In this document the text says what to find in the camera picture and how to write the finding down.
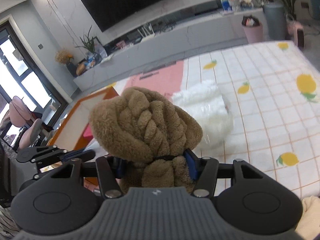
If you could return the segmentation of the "brown plush knot toy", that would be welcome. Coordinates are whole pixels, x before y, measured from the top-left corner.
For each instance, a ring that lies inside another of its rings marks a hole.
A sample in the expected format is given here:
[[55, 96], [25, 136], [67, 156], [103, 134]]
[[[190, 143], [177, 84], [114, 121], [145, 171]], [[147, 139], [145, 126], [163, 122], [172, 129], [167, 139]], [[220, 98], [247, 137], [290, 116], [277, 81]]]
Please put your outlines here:
[[203, 131], [191, 115], [159, 92], [127, 88], [95, 105], [89, 124], [107, 153], [128, 161], [119, 182], [124, 193], [131, 187], [185, 187], [192, 192], [195, 180], [183, 152], [201, 142]]

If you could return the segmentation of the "orange white storage box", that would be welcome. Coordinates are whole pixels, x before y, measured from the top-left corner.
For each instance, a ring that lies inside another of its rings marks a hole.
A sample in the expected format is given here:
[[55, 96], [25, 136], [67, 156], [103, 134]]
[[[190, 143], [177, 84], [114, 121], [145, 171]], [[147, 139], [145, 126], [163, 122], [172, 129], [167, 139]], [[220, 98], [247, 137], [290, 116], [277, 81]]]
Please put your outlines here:
[[114, 87], [107, 86], [78, 100], [47, 145], [56, 145], [66, 150], [85, 148], [93, 139], [91, 134], [83, 136], [88, 128], [91, 109], [97, 103], [115, 96], [118, 96], [118, 93]]

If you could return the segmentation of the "pink office chair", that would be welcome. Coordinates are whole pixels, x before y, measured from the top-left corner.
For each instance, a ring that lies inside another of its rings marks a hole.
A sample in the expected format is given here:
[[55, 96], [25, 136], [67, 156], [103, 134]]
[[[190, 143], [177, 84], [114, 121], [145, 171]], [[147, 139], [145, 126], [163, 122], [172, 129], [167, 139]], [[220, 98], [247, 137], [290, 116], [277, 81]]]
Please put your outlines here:
[[22, 150], [31, 146], [40, 136], [48, 139], [53, 131], [51, 126], [43, 122], [42, 114], [32, 112], [17, 96], [14, 96], [9, 102], [9, 109], [1, 120], [1, 132], [12, 125], [23, 129], [17, 136], [14, 144], [15, 150]]

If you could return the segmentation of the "yellow dried flowers vase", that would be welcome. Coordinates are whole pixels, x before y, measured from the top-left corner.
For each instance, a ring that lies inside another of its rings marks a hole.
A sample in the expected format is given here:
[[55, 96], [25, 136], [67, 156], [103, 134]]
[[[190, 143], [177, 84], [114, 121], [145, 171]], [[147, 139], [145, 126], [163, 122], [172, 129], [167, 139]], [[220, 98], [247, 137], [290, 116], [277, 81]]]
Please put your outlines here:
[[55, 55], [55, 61], [66, 66], [73, 77], [77, 77], [76, 66], [73, 63], [73, 55], [67, 49], [59, 50]]

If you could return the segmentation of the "white plush in plastic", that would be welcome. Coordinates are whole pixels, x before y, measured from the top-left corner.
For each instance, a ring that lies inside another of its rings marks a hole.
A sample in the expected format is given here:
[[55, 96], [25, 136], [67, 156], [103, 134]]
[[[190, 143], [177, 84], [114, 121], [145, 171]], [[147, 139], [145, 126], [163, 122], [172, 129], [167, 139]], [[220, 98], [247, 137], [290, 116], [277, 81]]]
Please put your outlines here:
[[226, 98], [213, 80], [204, 80], [191, 88], [176, 92], [172, 103], [186, 111], [201, 126], [202, 150], [220, 146], [234, 128], [234, 118]]

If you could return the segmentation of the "green plant in vase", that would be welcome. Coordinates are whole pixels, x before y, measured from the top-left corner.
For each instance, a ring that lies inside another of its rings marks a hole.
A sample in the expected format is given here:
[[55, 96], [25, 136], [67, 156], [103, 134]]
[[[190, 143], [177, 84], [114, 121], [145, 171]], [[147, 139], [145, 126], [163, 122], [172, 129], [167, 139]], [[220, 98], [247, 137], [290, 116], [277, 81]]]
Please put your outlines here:
[[107, 52], [99, 41], [99, 38], [91, 35], [91, 29], [92, 26], [90, 26], [88, 32], [83, 33], [83, 35], [79, 37], [81, 44], [77, 46], [77, 48], [87, 50], [86, 59], [88, 62], [94, 61], [95, 64], [99, 64], [104, 58], [107, 58]]

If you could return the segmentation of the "lemon pattern checked tablecloth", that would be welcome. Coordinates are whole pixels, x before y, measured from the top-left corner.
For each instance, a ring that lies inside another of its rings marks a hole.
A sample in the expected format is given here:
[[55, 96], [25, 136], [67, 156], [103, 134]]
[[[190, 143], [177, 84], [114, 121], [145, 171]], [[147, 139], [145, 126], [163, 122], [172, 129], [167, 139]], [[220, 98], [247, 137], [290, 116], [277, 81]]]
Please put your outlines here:
[[197, 145], [197, 156], [242, 159], [299, 198], [319, 196], [319, 73], [292, 42], [254, 43], [183, 62], [180, 91], [213, 80], [234, 118], [223, 143]]

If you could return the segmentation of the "pink paper sheet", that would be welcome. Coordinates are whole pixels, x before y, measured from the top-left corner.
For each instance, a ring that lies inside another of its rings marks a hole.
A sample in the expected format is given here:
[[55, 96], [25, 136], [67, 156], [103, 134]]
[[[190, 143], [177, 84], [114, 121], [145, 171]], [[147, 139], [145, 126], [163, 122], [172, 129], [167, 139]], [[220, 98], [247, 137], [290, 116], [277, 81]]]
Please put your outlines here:
[[124, 89], [129, 87], [143, 87], [154, 90], [165, 96], [171, 96], [180, 91], [184, 70], [184, 62], [177, 61], [170, 66], [153, 70], [146, 74], [131, 76], [127, 81]]

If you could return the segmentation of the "white wifi router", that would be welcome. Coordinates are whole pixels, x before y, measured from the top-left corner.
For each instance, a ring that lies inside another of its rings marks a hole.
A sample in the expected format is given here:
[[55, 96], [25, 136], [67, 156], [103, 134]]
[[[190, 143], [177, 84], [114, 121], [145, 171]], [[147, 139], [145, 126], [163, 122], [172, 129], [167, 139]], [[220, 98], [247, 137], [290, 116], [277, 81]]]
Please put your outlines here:
[[137, 29], [137, 31], [142, 37], [141, 42], [144, 42], [146, 40], [149, 40], [155, 37], [155, 32], [153, 30], [151, 23], [142, 25]]

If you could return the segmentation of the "pink trash bin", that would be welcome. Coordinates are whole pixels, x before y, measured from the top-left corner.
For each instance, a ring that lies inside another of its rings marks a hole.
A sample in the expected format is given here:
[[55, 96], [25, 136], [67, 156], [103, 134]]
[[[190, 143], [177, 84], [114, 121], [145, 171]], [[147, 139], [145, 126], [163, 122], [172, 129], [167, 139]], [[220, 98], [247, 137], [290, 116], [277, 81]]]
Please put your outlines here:
[[263, 42], [263, 25], [253, 15], [245, 15], [241, 25], [249, 44]]

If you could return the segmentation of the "pink small heater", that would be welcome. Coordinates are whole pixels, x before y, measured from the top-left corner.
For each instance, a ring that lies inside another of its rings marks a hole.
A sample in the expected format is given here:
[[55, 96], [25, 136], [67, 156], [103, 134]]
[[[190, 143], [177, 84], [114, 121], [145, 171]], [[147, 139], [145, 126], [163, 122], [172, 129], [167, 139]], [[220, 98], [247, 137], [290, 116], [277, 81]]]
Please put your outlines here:
[[298, 48], [305, 47], [304, 28], [300, 22], [291, 21], [287, 25], [288, 33], [293, 37]]

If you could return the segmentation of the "grey tv console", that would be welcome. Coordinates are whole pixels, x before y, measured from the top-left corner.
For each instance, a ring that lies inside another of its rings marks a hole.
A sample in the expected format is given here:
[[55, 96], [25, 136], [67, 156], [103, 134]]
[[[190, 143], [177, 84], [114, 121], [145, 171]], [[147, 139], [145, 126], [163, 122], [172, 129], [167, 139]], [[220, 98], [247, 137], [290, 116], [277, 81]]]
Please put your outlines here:
[[262, 9], [227, 15], [220, 12], [207, 14], [177, 23], [168, 32], [156, 34], [155, 37], [114, 53], [109, 60], [76, 77], [74, 82], [84, 92], [99, 88], [108, 81], [118, 81], [169, 62], [247, 44], [241, 25], [245, 15], [253, 15], [261, 22], [263, 37], [266, 38], [268, 27]]

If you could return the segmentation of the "grey round trash bin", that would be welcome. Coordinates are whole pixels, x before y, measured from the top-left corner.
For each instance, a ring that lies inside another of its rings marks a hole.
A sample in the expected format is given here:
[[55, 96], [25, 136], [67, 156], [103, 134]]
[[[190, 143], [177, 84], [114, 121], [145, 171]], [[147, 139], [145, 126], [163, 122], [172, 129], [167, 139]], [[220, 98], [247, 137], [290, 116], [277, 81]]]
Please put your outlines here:
[[264, 4], [268, 35], [272, 40], [285, 40], [287, 35], [287, 23], [284, 6], [281, 3], [271, 2]]

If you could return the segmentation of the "cluttered items on console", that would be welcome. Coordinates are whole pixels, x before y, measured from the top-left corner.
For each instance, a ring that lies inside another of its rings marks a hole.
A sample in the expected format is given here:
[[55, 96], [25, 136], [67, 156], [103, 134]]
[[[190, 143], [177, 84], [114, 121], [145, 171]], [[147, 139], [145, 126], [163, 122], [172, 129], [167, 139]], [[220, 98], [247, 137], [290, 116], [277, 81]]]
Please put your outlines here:
[[262, 0], [220, 0], [225, 13], [261, 8]]

